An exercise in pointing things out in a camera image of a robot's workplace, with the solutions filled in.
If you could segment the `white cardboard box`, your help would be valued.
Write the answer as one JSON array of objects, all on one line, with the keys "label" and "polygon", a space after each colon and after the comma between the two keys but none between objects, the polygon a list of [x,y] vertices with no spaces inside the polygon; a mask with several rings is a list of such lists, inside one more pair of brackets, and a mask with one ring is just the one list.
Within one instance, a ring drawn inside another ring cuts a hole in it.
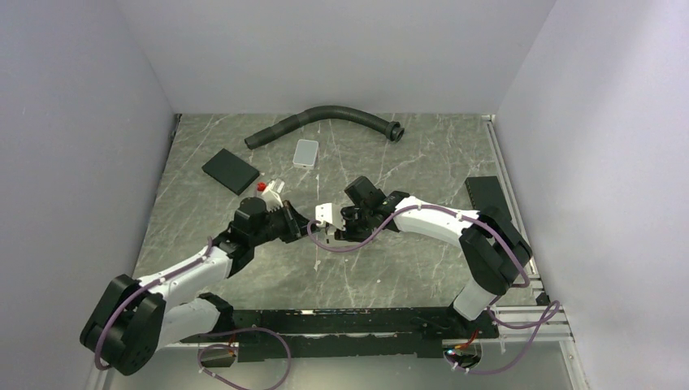
[{"label": "white cardboard box", "polygon": [[336,233],[338,229],[332,225],[327,225],[319,229],[317,239],[325,245],[335,245],[337,243]]}]

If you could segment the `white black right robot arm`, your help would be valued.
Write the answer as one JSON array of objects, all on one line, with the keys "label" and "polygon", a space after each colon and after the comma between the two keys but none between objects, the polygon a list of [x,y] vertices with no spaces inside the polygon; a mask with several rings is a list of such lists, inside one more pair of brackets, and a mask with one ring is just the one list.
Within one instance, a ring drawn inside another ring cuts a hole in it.
[{"label": "white black right robot arm", "polygon": [[470,279],[453,299],[448,328],[467,337],[479,326],[479,316],[511,288],[527,286],[526,266],[533,252],[514,226],[511,215],[490,197],[470,210],[423,201],[407,192],[389,194],[365,176],[345,189],[350,206],[317,206],[317,226],[325,228],[326,243],[351,242],[358,249],[373,236],[389,230],[430,237],[461,249]]}]

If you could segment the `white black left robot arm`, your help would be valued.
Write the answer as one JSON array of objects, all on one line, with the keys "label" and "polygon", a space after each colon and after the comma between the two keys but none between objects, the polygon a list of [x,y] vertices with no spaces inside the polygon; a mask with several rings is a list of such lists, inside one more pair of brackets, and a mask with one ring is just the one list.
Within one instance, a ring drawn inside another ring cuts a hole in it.
[{"label": "white black left robot arm", "polygon": [[227,228],[190,258],[140,278],[115,277],[84,325],[80,343],[93,352],[98,370],[131,375],[160,348],[186,337],[225,340],[234,327],[233,308],[202,289],[239,273],[258,246],[292,243],[313,231],[312,221],[289,201],[275,206],[262,196],[248,197]]}]

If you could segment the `black flat rectangular box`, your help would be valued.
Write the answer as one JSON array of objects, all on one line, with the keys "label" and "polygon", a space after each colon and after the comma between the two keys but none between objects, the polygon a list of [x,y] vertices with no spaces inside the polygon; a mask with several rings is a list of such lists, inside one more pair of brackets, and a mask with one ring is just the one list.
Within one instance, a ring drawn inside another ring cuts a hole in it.
[{"label": "black flat rectangular box", "polygon": [[260,176],[257,168],[226,149],[221,149],[201,169],[236,195],[241,195]]}]

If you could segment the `clear white plastic case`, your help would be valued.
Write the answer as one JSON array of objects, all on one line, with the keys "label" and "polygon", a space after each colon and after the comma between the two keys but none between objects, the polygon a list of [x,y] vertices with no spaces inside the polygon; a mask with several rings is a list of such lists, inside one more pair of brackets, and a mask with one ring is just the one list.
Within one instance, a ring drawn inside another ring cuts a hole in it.
[{"label": "clear white plastic case", "polygon": [[313,170],[319,157],[319,143],[317,141],[300,139],[297,142],[292,164],[296,168]]}]

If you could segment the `black mounting base rail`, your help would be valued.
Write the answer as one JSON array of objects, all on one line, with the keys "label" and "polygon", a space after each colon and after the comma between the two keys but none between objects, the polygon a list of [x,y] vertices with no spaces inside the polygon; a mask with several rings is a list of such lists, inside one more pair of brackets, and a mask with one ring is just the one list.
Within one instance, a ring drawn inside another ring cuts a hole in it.
[{"label": "black mounting base rail", "polygon": [[337,358],[414,355],[439,358],[458,340],[496,339],[486,313],[470,321],[449,307],[319,310],[236,310],[224,331],[257,328],[234,337],[239,362],[286,356]]}]

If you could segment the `aluminium frame rail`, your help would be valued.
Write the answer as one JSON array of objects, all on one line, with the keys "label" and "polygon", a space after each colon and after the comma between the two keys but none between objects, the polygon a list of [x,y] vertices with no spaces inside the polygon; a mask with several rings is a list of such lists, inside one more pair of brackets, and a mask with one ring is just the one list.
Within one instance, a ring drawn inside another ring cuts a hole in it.
[{"label": "aluminium frame rail", "polygon": [[505,342],[528,341],[535,327],[527,324],[543,319],[533,341],[559,342],[574,339],[568,318],[561,306],[497,306],[491,308],[499,331],[499,340]]}]

